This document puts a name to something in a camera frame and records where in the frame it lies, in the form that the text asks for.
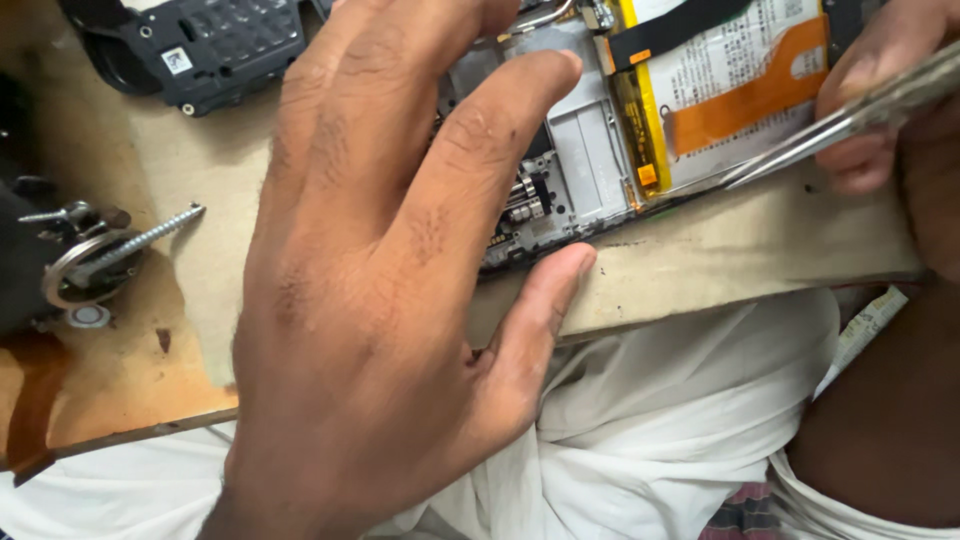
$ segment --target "orange ribbon cable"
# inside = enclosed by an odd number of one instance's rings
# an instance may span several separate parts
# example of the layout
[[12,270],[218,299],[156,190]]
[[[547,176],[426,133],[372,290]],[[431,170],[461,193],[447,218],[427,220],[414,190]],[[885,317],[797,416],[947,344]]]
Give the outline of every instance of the orange ribbon cable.
[[0,343],[0,348],[12,353],[24,374],[7,433],[7,466],[14,473],[13,485],[19,486],[54,463],[47,428],[71,355],[46,333],[20,334]]
[[827,68],[801,79],[794,77],[794,60],[801,54],[827,47],[827,18],[820,16],[783,33],[766,72],[743,86],[677,110],[667,116],[673,152],[688,154],[754,125],[764,117],[796,107],[817,96],[827,78]]

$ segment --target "wooden workbench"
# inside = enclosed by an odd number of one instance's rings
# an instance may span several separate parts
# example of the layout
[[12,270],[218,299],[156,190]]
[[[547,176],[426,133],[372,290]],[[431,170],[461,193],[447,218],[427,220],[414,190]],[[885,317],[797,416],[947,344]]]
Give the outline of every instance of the wooden workbench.
[[[191,201],[209,210],[198,227],[147,258],[110,306],[115,328],[57,329],[75,355],[47,437],[58,455],[234,414],[236,396],[223,387],[232,377],[229,341],[278,96],[273,88],[236,110],[188,118],[106,86],[63,30],[56,46],[41,48],[38,65],[21,73],[40,104],[51,178],[66,197],[127,209],[140,230]],[[566,339],[921,269],[893,190],[837,197],[810,163],[596,244],[599,259],[564,323]],[[472,342],[485,343],[521,280],[478,288]],[[170,332],[166,351],[157,330]],[[0,351],[0,448],[21,382]]]

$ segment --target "hand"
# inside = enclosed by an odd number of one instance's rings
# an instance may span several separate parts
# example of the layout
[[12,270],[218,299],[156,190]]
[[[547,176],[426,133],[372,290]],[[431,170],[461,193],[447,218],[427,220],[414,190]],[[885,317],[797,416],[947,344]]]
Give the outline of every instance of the hand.
[[206,537],[356,537],[534,421],[596,253],[542,261],[478,355],[466,313],[517,163],[580,60],[507,62],[427,148],[438,78],[517,4],[348,0],[288,71],[234,343],[237,437]]
[[[960,0],[892,0],[837,63],[820,92],[823,117],[935,52],[960,31]],[[900,150],[906,204],[925,262],[960,283],[960,96],[925,111],[897,133],[884,130],[825,150],[818,161],[847,193],[891,177]]]

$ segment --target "black stain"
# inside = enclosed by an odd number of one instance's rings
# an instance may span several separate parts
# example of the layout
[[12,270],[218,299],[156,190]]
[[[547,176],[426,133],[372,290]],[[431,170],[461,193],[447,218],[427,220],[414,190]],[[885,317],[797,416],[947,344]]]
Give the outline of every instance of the black stain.
[[156,329],[156,340],[160,342],[160,349],[165,355],[170,352],[170,329]]

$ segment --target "metal tweezers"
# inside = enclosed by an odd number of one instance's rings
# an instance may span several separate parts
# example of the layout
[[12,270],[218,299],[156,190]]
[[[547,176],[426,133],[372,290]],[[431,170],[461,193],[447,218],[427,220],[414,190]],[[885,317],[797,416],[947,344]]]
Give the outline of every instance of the metal tweezers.
[[653,210],[660,207],[671,209],[707,193],[740,187],[853,135],[881,126],[899,128],[917,109],[939,102],[957,89],[960,89],[960,41],[940,50],[914,69],[848,102],[837,112],[768,152],[693,184],[662,193],[653,200]]

